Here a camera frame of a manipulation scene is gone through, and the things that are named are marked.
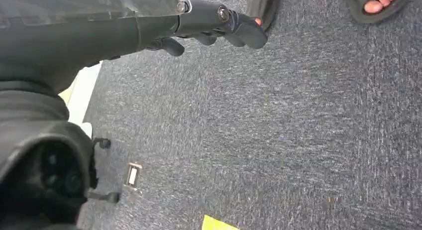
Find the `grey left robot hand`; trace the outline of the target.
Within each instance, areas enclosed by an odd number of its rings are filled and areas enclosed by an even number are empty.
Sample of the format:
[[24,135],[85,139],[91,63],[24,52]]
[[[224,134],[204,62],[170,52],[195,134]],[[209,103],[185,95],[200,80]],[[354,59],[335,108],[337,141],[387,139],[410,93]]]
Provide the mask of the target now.
[[144,49],[184,53],[176,38],[262,48],[248,16],[203,0],[0,0],[0,227],[75,230],[97,194],[95,147],[59,94],[78,72]]

